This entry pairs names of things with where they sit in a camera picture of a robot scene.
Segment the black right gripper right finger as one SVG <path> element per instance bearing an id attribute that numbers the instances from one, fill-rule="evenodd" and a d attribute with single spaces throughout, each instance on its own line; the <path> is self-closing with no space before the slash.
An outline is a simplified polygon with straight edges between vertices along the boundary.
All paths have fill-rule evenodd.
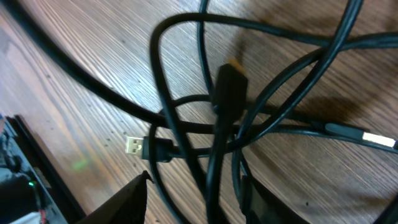
<path id="1" fill-rule="evenodd" d="M 242 177 L 239 207 L 252 224 L 308 224 L 254 177 Z"/>

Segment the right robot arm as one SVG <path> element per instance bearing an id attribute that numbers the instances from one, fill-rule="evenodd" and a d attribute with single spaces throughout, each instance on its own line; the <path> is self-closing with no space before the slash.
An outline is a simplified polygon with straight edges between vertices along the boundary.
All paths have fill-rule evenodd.
<path id="1" fill-rule="evenodd" d="M 147 207 L 144 171 L 87 215 L 24 119 L 2 119 L 1 223 L 143 223 Z"/>

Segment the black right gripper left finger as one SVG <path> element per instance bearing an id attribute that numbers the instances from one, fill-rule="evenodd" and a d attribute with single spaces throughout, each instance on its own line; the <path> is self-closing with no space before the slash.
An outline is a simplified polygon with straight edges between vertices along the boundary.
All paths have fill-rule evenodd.
<path id="1" fill-rule="evenodd" d="M 153 182 L 145 170 L 78 224 L 144 224 L 147 180 Z"/>

